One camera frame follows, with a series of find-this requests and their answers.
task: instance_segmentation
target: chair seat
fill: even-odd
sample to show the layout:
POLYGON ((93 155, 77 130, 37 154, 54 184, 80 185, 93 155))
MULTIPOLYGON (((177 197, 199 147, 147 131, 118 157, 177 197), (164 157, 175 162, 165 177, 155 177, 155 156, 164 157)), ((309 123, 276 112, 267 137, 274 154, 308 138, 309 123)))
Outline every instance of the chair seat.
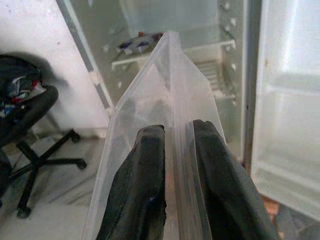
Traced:
POLYGON ((55 104, 58 90, 54 86, 44 87, 45 92, 17 104, 0 122, 0 148, 24 136, 55 104))

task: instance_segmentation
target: floor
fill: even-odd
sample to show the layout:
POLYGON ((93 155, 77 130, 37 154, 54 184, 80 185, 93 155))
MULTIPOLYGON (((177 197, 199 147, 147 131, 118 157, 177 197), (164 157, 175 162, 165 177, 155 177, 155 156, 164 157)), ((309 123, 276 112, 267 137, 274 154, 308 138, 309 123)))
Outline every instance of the floor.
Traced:
MULTIPOLYGON (((44 152, 56 139, 38 140, 32 148, 44 152)), ((0 209, 1 240, 80 240, 90 206, 99 167, 104 139, 68 141, 53 158, 84 158, 85 170, 74 165, 49 166, 40 171, 28 202, 32 212, 29 218, 16 217, 16 206, 28 175, 18 178, 2 198, 0 209)), ((19 153, 9 156, 16 168, 28 163, 19 153)))

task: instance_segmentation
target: refrigerator door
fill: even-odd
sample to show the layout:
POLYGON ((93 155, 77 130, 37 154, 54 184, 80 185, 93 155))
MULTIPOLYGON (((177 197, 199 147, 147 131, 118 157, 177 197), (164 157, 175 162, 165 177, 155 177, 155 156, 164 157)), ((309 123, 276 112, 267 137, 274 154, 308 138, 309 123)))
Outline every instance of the refrigerator door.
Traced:
POLYGON ((251 175, 320 220, 320 1, 262 5, 251 175))

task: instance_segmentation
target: clear plastic bag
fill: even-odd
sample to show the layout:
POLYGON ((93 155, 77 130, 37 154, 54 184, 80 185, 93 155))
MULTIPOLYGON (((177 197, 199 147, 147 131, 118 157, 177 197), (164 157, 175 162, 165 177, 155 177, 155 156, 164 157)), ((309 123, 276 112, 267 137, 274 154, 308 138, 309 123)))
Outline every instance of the clear plastic bag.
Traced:
POLYGON ((167 207, 169 225, 163 239, 177 240, 177 235, 182 240, 212 239, 197 171, 196 119, 212 122, 224 138, 208 80, 184 54, 179 34, 166 32, 111 117, 83 240, 96 239, 113 178, 133 148, 139 129, 149 125, 164 125, 166 132, 166 165, 172 168, 166 166, 167 202, 172 197, 167 191, 171 184, 175 186, 176 204, 167 207), (173 214, 177 214, 177 224, 173 214))

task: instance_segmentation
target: food item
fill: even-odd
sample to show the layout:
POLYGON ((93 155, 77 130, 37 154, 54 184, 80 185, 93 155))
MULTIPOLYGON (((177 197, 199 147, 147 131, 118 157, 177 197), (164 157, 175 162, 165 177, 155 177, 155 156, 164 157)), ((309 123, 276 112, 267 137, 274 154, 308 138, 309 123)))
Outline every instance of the food item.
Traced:
POLYGON ((131 38, 126 42, 120 44, 116 50, 124 52, 126 55, 133 53, 141 54, 151 47, 155 47, 157 42, 162 37, 163 32, 157 33, 144 33, 139 32, 137 37, 131 38))
POLYGON ((115 174, 96 239, 162 240, 165 208, 165 131, 151 125, 115 174))

